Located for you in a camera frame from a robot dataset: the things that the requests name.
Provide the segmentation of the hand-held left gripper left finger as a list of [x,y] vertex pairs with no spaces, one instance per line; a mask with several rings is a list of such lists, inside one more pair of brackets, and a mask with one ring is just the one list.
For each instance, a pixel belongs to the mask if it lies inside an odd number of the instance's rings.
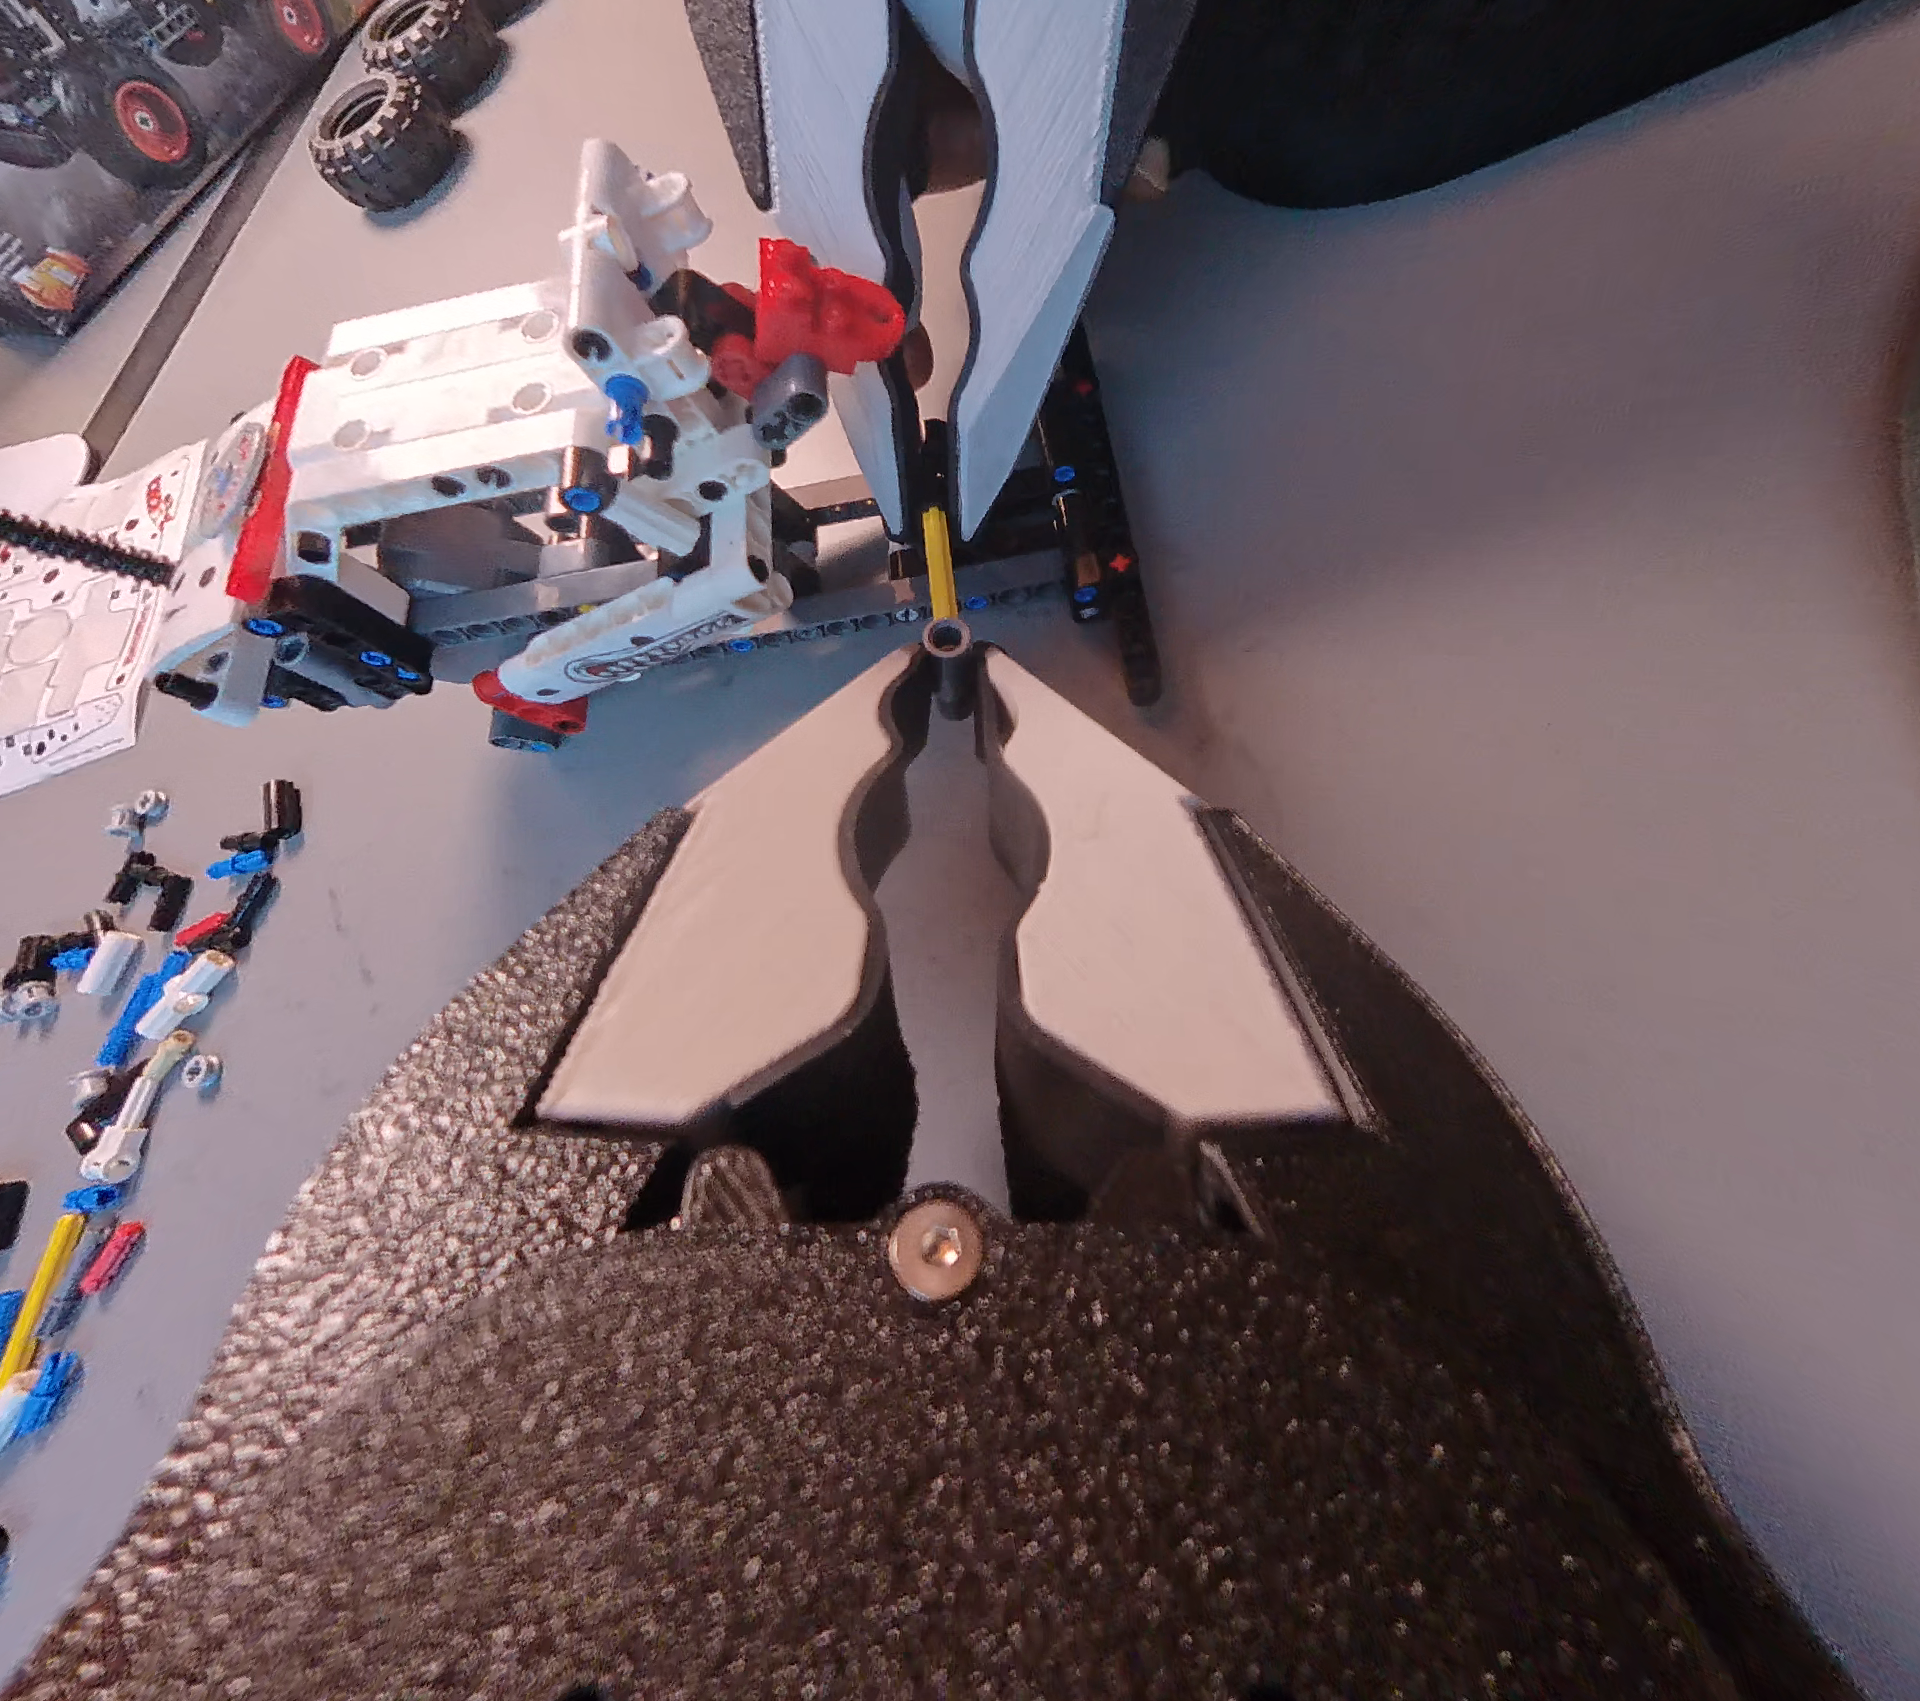
[[688,810],[531,1116],[674,1152],[756,1146],[806,1220],[904,1197],[904,1049],[884,873],[911,841],[914,645],[884,657]]

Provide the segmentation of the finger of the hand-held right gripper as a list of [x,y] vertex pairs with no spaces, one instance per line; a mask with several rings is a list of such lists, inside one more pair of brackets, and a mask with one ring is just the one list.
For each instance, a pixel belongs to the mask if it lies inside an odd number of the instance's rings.
[[976,532],[1111,245],[1105,158],[1123,0],[966,0],[987,194],[966,241],[976,349],[955,386],[955,508]]
[[894,0],[747,0],[777,241],[914,320]]

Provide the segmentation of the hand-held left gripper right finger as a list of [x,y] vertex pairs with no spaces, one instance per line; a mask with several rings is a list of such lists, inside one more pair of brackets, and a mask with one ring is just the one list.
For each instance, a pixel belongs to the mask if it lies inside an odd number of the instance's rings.
[[1237,873],[1237,813],[1003,645],[980,657],[987,841],[1018,885],[994,1116],[1018,1220],[1083,1220],[1123,1163],[1374,1123],[1306,975]]

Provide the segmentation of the white brick toy truck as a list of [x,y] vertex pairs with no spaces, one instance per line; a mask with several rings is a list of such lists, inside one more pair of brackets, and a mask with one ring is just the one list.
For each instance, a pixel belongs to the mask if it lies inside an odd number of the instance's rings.
[[889,386],[904,301],[787,241],[756,283],[696,245],[688,175],[593,134],[562,275],[329,325],[202,436],[181,564],[24,508],[6,548],[164,580],[141,699],[219,728],[471,683],[497,749],[562,749],[593,695],[702,645],[930,621],[930,496],[832,580],[820,532],[884,519],[884,478],[777,488],[803,432]]

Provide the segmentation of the pile of small brick pieces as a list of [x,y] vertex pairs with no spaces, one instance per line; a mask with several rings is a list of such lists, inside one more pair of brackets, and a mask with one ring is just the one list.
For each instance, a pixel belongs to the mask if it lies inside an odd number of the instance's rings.
[[219,1094],[202,1015],[230,991],[306,839],[273,749],[222,796],[131,796],[124,766],[6,796],[6,1632],[99,1543],[99,1429],[150,1358],[110,1342],[110,1280],[141,1251],[150,1116]]

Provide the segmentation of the white sticker sheet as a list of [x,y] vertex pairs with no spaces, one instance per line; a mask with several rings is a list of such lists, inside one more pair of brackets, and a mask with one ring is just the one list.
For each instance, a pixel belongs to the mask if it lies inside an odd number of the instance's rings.
[[[181,564],[207,450],[139,478],[76,485],[90,436],[16,436],[0,501]],[[0,548],[0,796],[114,758],[139,732],[164,580]]]

